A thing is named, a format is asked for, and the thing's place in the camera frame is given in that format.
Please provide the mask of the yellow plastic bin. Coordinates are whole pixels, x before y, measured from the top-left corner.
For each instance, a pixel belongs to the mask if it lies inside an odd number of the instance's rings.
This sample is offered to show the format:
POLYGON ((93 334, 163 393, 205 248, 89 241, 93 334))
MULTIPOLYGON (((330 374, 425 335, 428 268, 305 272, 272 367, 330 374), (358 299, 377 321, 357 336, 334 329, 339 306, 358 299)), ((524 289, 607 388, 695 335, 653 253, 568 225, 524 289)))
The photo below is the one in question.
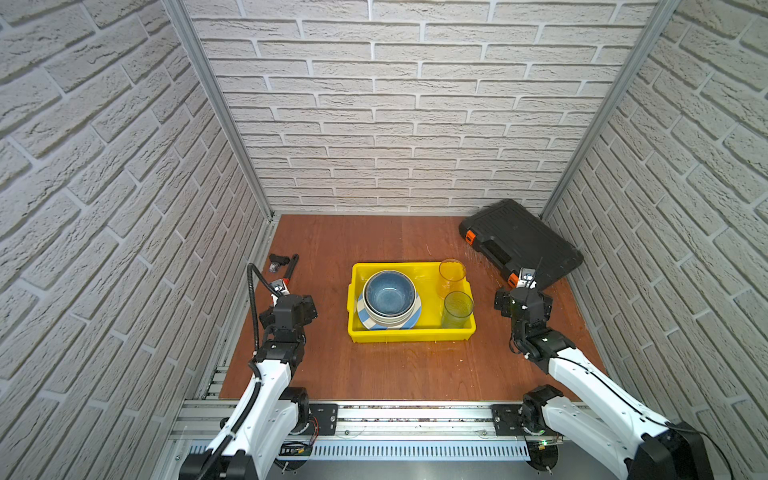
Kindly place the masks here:
POLYGON ((476 331, 474 314, 463 328, 446 329, 441 326, 444 299, 437 293, 439 262, 357 263, 352 267, 348 286, 347 331, 355 343, 441 342, 468 340, 476 331), (415 327, 407 330, 367 330, 356 311, 358 297, 363 294, 366 281, 375 273, 394 270, 404 273, 414 283, 422 302, 421 316, 415 327))

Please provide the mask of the light green ceramic bowl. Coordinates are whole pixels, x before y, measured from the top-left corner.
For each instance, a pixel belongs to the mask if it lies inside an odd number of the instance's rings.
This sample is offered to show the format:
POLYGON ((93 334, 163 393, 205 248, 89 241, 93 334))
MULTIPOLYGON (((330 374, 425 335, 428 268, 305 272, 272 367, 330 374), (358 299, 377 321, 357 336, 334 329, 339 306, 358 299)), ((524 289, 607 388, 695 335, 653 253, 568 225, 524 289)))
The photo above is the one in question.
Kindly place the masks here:
POLYGON ((372 308, 369 308, 369 307, 367 306, 367 303, 366 303, 366 301, 365 301, 365 306, 367 307, 367 310, 370 312, 371 316, 372 316, 372 317, 373 317, 373 318, 374 318, 374 319, 375 319, 375 320, 376 320, 378 323, 381 323, 381 324, 387 324, 387 323, 399 323, 399 322, 401 322, 403 318, 407 318, 407 317, 409 316, 409 312, 411 311, 412 305, 411 305, 411 307, 410 307, 410 308, 409 308, 409 309, 408 309, 408 310, 407 310, 405 313, 402 313, 402 314, 399 314, 399 315, 395 315, 395 316, 390 316, 390 317, 387 317, 387 316, 383 316, 383 315, 380 315, 380 314, 376 314, 376 313, 374 313, 374 312, 373 312, 373 309, 372 309, 372 308))

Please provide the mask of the pink translucent plastic cup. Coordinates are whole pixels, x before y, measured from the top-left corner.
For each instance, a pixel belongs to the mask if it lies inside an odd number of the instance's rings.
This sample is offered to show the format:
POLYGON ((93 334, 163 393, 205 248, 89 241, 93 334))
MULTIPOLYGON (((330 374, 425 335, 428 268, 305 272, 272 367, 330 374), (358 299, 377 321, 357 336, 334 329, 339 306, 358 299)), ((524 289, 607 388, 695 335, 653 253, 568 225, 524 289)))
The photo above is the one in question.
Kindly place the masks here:
POLYGON ((437 293, 440 298, 445 298, 452 292, 463 290, 466 267, 459 260, 443 260, 438 266, 438 275, 437 293))

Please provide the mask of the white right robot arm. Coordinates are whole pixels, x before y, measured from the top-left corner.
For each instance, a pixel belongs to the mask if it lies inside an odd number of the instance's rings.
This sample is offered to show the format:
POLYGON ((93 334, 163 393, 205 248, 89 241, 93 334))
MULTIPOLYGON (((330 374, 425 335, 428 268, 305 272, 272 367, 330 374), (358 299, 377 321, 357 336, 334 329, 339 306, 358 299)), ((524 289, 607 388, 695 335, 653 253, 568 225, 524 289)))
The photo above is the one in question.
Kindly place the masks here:
POLYGON ((673 423, 627 393, 561 332, 547 324, 552 300, 526 286, 500 289, 494 308, 511 321, 509 346, 590 409, 583 413, 560 390, 528 392, 520 410, 530 435, 557 432, 619 479, 711 479, 712 438, 685 422, 673 423))

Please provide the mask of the dark blue ceramic bowl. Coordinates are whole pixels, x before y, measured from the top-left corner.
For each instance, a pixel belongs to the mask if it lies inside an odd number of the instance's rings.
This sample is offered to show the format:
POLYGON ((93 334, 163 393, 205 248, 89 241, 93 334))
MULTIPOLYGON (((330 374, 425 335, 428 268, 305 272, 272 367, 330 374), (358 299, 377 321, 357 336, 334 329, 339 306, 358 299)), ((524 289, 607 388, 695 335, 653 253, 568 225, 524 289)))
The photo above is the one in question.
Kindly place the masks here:
POLYGON ((416 300, 414 283, 404 274, 384 270, 369 278, 363 288, 363 300, 376 315, 395 318, 410 311, 416 300))

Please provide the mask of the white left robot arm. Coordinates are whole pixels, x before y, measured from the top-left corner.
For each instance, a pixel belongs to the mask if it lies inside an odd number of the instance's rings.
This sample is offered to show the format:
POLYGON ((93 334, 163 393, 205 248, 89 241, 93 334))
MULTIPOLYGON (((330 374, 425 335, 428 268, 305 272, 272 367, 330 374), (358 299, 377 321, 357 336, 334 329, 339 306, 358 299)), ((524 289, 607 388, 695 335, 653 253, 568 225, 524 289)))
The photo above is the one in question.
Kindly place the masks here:
POLYGON ((305 327, 317 317, 310 296, 278 290, 254 264, 246 268, 255 351, 250 382, 233 414, 180 479, 264 479, 293 433, 312 424, 308 393, 290 385, 303 360, 305 327))

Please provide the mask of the grey translucent plastic cup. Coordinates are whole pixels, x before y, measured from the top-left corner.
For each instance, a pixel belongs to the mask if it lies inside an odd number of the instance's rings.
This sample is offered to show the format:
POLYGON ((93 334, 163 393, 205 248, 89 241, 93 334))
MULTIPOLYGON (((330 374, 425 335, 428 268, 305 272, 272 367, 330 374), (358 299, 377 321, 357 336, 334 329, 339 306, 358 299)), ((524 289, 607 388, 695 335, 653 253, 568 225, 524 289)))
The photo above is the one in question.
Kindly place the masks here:
POLYGON ((469 295, 461 291, 450 292, 444 299, 441 326, 446 329, 463 328, 473 312, 474 301, 469 295))

